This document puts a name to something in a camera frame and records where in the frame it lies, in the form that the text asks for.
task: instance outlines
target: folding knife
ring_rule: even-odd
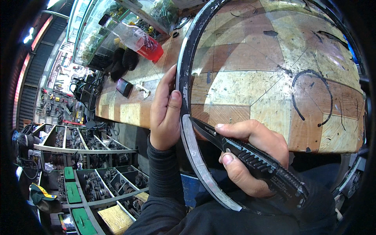
[[[255,146],[238,139],[218,134],[214,127],[190,117],[197,131],[223,152],[231,152],[241,160],[256,179],[264,180],[272,192],[284,199],[290,208],[301,208],[308,198],[308,190],[303,182],[283,168],[279,161]]]

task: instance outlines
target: bottle cap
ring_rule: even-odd
[[[98,24],[100,24],[101,26],[104,26],[105,23],[108,21],[108,19],[110,19],[111,16],[109,14],[105,14],[102,19],[99,20]]]

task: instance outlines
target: wooden workbench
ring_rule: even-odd
[[[329,17],[298,0],[244,0],[226,4],[203,33],[192,76],[192,116],[211,125],[254,118],[281,133],[290,151],[356,152],[362,145],[364,98],[356,65],[342,33]],[[141,58],[123,78],[144,82],[151,95],[144,99],[135,88],[129,98],[106,81],[97,100],[96,115],[150,127],[150,106],[164,73],[177,62],[189,23],[179,36],[163,44],[164,54],[152,62]],[[330,39],[327,32],[339,38]],[[314,70],[324,82],[305,73]],[[299,116],[296,107],[305,120]]]

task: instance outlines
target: ceiling light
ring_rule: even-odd
[[[29,35],[24,39],[24,43],[27,43],[30,39],[33,38],[33,32],[34,32],[34,28],[30,28]]]
[[[59,0],[49,0],[47,4],[47,9],[51,8],[55,3],[57,3]]]

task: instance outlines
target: hand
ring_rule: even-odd
[[[165,151],[174,146],[180,138],[180,91],[170,88],[175,84],[176,64],[158,83],[150,109],[150,143],[158,150]]]
[[[256,148],[268,153],[288,168],[288,146],[283,135],[269,130],[262,123],[251,119],[235,124],[217,124],[217,133],[249,142]],[[232,153],[222,153],[219,162],[224,165],[232,182],[252,197],[266,197],[273,193],[265,181],[254,178],[246,166]]]

